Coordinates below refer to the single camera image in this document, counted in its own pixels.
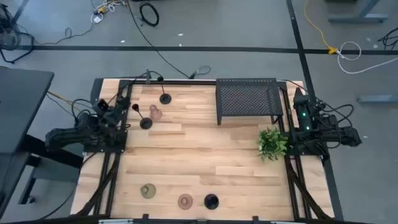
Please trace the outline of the green plant in white pot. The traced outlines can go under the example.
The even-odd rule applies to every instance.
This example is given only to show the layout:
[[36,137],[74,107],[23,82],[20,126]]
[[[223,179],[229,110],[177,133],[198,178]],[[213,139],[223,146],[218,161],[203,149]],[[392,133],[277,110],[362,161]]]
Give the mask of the green plant in white pot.
[[278,129],[266,129],[259,132],[258,156],[262,162],[277,161],[290,149],[289,138]]

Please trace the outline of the dark grey desk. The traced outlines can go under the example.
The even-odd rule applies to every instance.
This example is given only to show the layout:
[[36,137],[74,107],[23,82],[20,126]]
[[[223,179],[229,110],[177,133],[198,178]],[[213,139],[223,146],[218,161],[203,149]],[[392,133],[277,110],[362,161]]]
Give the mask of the dark grey desk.
[[28,130],[50,88],[53,72],[0,68],[0,219],[26,166],[41,158],[79,168],[83,158],[65,151],[48,151]]

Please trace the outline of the pink ribbed glass candle holder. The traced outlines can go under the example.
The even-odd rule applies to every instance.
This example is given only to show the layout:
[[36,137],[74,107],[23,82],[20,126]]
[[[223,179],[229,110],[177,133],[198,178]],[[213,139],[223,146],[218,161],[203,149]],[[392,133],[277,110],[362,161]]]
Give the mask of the pink ribbed glass candle holder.
[[152,120],[160,120],[162,117],[162,111],[158,109],[156,105],[150,105],[149,106],[149,111],[150,111],[150,118]]
[[181,194],[178,198],[178,206],[182,210],[188,210],[193,204],[193,198],[189,194]]

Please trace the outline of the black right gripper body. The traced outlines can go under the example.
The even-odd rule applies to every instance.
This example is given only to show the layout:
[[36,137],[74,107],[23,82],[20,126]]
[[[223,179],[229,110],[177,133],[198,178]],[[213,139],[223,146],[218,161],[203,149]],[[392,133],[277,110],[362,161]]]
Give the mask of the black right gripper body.
[[297,114],[299,130],[312,130],[312,118],[310,116],[310,110],[308,108],[308,101],[295,102],[295,111]]

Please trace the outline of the grey desk leg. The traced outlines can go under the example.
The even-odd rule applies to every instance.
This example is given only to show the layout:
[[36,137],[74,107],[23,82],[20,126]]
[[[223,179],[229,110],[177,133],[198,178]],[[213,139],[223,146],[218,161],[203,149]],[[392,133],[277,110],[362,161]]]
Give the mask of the grey desk leg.
[[388,20],[388,14],[371,13],[380,0],[366,0],[365,5],[357,14],[330,14],[329,22],[335,23],[383,23]]

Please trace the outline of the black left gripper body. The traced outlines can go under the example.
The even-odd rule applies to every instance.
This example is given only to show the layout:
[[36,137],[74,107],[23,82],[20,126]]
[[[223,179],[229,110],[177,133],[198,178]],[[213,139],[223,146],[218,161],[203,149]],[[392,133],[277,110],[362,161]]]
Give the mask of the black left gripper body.
[[123,107],[113,108],[111,111],[105,112],[103,119],[105,120],[106,124],[110,126],[117,126],[122,119],[123,111]]

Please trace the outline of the grey desk foot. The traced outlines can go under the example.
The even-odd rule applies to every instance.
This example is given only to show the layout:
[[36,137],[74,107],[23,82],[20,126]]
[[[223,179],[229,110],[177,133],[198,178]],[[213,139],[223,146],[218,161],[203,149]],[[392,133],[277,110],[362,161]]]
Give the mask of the grey desk foot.
[[358,103],[398,103],[398,95],[361,95]]

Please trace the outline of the black perforated metal shelf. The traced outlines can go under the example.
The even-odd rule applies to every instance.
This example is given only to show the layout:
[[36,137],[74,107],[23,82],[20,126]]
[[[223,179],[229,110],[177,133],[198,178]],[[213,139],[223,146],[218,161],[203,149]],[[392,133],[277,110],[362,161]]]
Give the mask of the black perforated metal shelf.
[[216,79],[217,125],[224,116],[282,116],[275,78]]

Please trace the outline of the tall black candlestick holder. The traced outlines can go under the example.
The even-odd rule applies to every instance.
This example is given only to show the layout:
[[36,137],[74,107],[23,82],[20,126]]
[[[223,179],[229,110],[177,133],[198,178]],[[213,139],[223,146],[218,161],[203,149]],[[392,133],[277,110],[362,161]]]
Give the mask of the tall black candlestick holder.
[[[158,76],[158,78],[157,78],[157,81],[158,82],[163,82],[163,80],[164,80],[164,78],[163,78],[163,76]],[[159,97],[159,101],[163,104],[163,105],[167,105],[167,104],[169,104],[170,102],[171,102],[171,100],[172,100],[172,97],[171,97],[171,95],[170,94],[168,94],[168,93],[166,93],[165,91],[164,91],[164,87],[163,87],[163,84],[160,84],[161,85],[161,88],[162,88],[162,94],[160,95],[160,97]]]
[[219,199],[215,194],[208,194],[204,199],[204,205],[209,210],[214,210],[219,205]]
[[152,127],[153,121],[151,118],[148,117],[143,117],[143,115],[141,115],[141,112],[139,110],[139,105],[138,104],[133,104],[131,106],[131,108],[137,112],[139,114],[139,116],[141,117],[141,120],[139,122],[139,126],[141,127],[141,129],[150,129]]

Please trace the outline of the black aluminium table frame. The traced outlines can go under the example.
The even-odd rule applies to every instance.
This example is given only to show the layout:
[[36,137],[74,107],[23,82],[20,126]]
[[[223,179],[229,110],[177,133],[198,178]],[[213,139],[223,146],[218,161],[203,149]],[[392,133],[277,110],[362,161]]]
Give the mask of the black aluminium table frame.
[[[112,222],[128,224],[275,224],[314,218],[299,189],[287,175],[292,166],[317,205],[330,217],[342,219],[329,158],[300,154],[262,162],[257,139],[263,129],[290,131],[298,124],[293,109],[295,85],[279,82],[283,115],[226,117],[217,125],[214,80],[167,80],[169,104],[159,101],[161,85],[139,80],[131,101],[150,118],[150,105],[162,111],[150,129],[141,129],[141,117],[129,110],[127,144],[118,156],[114,181],[94,208]],[[154,184],[153,198],[142,197],[140,188]],[[181,194],[189,194],[188,210],[178,206]],[[204,205],[215,194],[219,205]]]

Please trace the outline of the green ribbed glass candle holder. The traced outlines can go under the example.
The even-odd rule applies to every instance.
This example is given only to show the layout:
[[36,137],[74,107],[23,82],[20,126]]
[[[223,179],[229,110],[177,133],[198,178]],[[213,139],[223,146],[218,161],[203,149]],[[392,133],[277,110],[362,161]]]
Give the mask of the green ribbed glass candle holder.
[[146,199],[153,198],[156,194],[156,187],[154,184],[144,184],[140,188],[140,193]]

